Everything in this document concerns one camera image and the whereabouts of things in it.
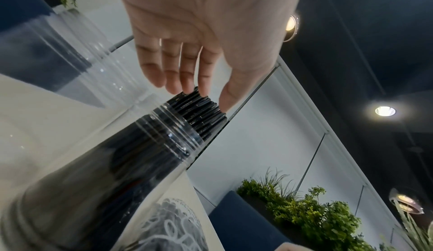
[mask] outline bundle of black straws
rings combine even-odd
[[[188,124],[183,134],[173,134],[176,120]],[[3,242],[12,251],[109,251],[146,196],[195,154],[179,144],[203,144],[225,121],[197,88],[175,96],[29,187],[2,214]]]

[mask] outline clear plastic container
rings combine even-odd
[[[0,45],[9,68],[1,164],[17,174],[0,173],[3,244],[110,250],[148,194],[200,151],[197,128],[172,108],[182,96],[161,104],[74,13],[37,18],[1,34]]]

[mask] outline finger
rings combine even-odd
[[[156,87],[166,84],[166,77],[161,70],[161,47],[159,38],[151,37],[137,28],[133,28],[138,61],[144,76]]]
[[[162,69],[166,75],[166,89],[171,94],[178,94],[182,91],[179,79],[179,58],[182,44],[168,39],[163,39],[162,48]]]
[[[198,54],[202,46],[199,44],[184,43],[182,45],[182,55],[180,58],[180,82],[182,90],[186,94],[194,91],[194,71]]]
[[[233,69],[228,83],[222,89],[219,106],[222,112],[227,112],[239,102],[268,71],[244,72]]]
[[[198,92],[202,97],[209,95],[212,83],[212,73],[220,58],[221,52],[211,52],[203,47],[200,53],[200,63],[198,65]]]

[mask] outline ceiling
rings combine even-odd
[[[297,13],[298,35],[280,56],[390,209],[390,189],[409,188],[428,223],[433,0],[300,0]],[[379,105],[397,113],[380,117]]]

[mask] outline light fixture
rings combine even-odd
[[[283,42],[292,40],[295,37],[295,35],[298,33],[298,29],[299,29],[299,16],[296,14],[291,15],[289,21],[287,21],[286,36],[284,37]]]
[[[375,110],[375,112],[379,116],[393,116],[396,114],[396,110],[388,106],[380,106]]]
[[[395,188],[391,189],[389,200],[395,206],[399,206],[404,212],[411,214],[424,214],[424,209],[416,198],[409,197],[406,193],[399,193]]]

